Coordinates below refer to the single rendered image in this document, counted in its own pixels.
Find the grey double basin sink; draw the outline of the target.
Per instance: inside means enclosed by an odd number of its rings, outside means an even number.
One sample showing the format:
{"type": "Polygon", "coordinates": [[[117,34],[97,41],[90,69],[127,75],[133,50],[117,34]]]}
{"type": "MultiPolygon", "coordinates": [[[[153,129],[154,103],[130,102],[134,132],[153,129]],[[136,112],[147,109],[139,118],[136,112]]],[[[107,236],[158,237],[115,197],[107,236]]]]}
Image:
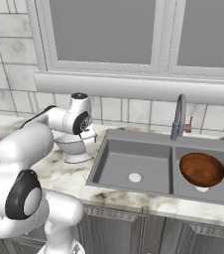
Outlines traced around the grey double basin sink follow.
{"type": "Polygon", "coordinates": [[[224,204],[224,179],[200,191],[180,172],[180,159],[204,153],[224,166],[224,140],[135,131],[106,131],[86,183],[119,191],[151,193],[224,204]]]}

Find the grey cupboard door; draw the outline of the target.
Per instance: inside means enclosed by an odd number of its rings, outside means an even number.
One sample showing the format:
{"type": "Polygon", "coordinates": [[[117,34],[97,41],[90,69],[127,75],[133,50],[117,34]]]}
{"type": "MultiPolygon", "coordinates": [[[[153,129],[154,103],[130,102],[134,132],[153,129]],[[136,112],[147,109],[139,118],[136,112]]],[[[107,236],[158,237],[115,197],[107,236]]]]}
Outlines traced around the grey cupboard door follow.
{"type": "Polygon", "coordinates": [[[140,254],[143,217],[110,208],[86,206],[81,222],[86,254],[140,254]]]}
{"type": "Polygon", "coordinates": [[[224,254],[224,227],[187,223],[178,254],[224,254]]]}

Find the brown wooden bowl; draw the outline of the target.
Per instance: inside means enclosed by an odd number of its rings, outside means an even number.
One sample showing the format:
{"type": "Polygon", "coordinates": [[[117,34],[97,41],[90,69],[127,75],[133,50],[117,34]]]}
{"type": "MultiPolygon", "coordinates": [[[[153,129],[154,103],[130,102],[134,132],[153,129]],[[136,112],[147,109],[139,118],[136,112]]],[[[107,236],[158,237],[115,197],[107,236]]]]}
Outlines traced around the brown wooden bowl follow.
{"type": "Polygon", "coordinates": [[[213,156],[189,153],[181,157],[179,169],[184,178],[201,188],[211,188],[224,179],[224,166],[213,156]]]}

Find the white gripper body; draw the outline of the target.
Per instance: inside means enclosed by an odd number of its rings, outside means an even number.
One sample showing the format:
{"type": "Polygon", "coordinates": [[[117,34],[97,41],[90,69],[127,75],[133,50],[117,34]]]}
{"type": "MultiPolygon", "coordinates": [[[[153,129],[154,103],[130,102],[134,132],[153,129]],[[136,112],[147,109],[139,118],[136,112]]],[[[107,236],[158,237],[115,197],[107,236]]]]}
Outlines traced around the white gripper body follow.
{"type": "Polygon", "coordinates": [[[86,153],[93,155],[95,151],[96,133],[92,126],[88,126],[81,134],[81,140],[84,144],[86,153]]]}

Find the white framed window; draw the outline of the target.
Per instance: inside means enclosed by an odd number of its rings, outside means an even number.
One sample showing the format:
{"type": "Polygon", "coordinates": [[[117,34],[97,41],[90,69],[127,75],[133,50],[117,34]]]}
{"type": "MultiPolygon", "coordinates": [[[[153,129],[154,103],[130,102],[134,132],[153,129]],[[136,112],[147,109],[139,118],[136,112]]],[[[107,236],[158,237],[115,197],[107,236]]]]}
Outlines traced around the white framed window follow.
{"type": "Polygon", "coordinates": [[[224,80],[224,0],[26,0],[40,69],[224,80]]]}

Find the red tap lever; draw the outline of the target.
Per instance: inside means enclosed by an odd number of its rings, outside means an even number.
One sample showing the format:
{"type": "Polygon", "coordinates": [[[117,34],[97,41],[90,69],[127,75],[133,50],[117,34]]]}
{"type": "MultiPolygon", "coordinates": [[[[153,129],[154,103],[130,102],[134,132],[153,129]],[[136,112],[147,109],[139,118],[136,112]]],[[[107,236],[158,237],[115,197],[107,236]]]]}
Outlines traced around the red tap lever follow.
{"type": "Polygon", "coordinates": [[[191,130],[192,130],[192,118],[193,117],[190,116],[189,123],[184,125],[184,130],[185,130],[186,133],[191,133],[191,130]]]}

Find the white window sill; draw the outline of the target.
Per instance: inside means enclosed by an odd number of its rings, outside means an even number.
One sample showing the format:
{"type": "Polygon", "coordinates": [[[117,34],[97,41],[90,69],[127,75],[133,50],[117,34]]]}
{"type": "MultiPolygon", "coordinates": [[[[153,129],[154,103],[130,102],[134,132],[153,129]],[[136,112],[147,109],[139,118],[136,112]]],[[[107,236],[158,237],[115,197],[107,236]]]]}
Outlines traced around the white window sill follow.
{"type": "Polygon", "coordinates": [[[39,92],[83,92],[91,96],[156,101],[177,101],[183,93],[188,103],[224,105],[224,84],[78,75],[57,71],[36,71],[34,79],[39,92]]]}

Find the grey curved tap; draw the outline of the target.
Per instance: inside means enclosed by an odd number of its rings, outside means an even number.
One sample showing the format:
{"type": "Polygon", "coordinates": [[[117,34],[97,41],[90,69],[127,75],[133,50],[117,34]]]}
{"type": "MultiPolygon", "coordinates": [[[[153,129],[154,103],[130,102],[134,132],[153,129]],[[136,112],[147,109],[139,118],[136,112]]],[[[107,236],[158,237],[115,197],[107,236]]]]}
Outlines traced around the grey curved tap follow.
{"type": "Polygon", "coordinates": [[[174,120],[172,122],[170,138],[176,140],[181,137],[185,126],[185,111],[186,111],[186,99],[185,95],[181,94],[176,103],[174,120]]]}

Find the white colander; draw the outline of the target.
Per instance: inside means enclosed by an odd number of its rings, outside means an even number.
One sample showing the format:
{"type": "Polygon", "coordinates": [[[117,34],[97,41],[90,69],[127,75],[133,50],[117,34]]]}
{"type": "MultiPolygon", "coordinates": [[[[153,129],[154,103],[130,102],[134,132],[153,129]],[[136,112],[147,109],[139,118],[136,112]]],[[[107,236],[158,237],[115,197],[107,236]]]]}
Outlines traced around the white colander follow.
{"type": "Polygon", "coordinates": [[[64,160],[69,164],[79,164],[87,162],[93,158],[93,155],[86,153],[84,144],[79,135],[63,134],[55,139],[57,146],[67,154],[64,160]]]}

